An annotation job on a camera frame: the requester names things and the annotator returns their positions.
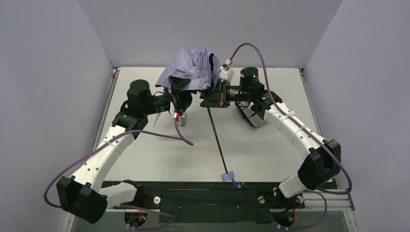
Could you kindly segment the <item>lilac folding umbrella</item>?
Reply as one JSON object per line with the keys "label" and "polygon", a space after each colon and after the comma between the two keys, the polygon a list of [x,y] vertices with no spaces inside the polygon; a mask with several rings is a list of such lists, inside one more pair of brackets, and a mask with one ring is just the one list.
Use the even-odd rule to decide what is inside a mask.
{"label": "lilac folding umbrella", "polygon": [[[221,61],[209,48],[205,48],[204,51],[182,48],[167,64],[155,86],[162,87],[164,95],[167,88],[171,89],[172,94],[191,90],[192,94],[201,95],[203,90],[213,90],[221,80],[220,66]],[[173,119],[173,123],[180,139],[193,146],[193,142],[187,140],[180,132],[176,120]]]}

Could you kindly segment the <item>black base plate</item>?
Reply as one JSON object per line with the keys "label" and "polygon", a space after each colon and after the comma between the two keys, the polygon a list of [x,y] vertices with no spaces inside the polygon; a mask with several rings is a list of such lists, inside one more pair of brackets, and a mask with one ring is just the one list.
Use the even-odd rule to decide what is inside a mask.
{"label": "black base plate", "polygon": [[301,194],[291,198],[274,194],[278,182],[244,182],[235,188],[228,182],[139,182],[131,206],[159,210],[160,223],[177,218],[178,223],[271,223],[294,208],[303,209]]}

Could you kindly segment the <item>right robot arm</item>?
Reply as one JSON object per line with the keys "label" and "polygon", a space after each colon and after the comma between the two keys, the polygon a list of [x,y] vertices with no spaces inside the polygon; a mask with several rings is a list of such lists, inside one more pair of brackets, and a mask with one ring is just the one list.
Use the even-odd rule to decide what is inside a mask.
{"label": "right robot arm", "polygon": [[226,108],[235,103],[254,127],[262,122],[274,126],[299,152],[303,159],[297,173],[274,189],[280,199],[291,198],[308,190],[317,190],[341,171],[341,146],[307,127],[277,94],[259,80],[259,70],[240,71],[239,85],[219,79],[201,95],[203,108]]}

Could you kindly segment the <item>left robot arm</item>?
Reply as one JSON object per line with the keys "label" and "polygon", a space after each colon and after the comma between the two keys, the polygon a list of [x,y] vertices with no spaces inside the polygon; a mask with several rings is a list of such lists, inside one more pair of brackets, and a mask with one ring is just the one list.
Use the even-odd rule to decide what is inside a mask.
{"label": "left robot arm", "polygon": [[141,133],[148,134],[144,127],[149,115],[169,112],[174,125],[184,126],[185,111],[192,103],[192,93],[182,90],[187,83],[172,78],[170,88],[164,88],[158,96],[151,93],[146,80],[130,83],[127,99],[100,145],[80,160],[82,166],[70,177],[59,177],[56,187],[62,210],[93,224],[106,209],[136,199],[142,187],[133,181],[125,180],[106,188],[102,184],[123,151]]}

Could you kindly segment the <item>aluminium rail frame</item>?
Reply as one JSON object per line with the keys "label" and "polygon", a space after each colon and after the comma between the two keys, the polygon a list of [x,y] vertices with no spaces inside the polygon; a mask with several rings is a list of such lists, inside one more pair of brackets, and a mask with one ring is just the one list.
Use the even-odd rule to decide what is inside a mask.
{"label": "aluminium rail frame", "polygon": [[[59,194],[61,208],[77,217],[86,220],[98,220],[107,209],[113,207],[125,207],[136,197],[139,190],[138,185],[121,182],[102,188],[96,192],[87,187],[80,190],[70,190],[67,194]],[[327,209],[338,207],[349,207],[349,199],[346,196],[331,196],[324,192],[304,192],[301,193],[304,208],[323,206]]]}

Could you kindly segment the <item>black umbrella case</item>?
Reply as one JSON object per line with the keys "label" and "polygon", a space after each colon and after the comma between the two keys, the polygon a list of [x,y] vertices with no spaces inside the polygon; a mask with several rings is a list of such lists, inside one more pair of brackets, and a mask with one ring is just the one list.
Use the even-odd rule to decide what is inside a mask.
{"label": "black umbrella case", "polygon": [[264,120],[253,110],[251,106],[253,103],[241,101],[235,102],[235,106],[238,108],[241,117],[246,120],[252,127],[259,128],[264,124]]}

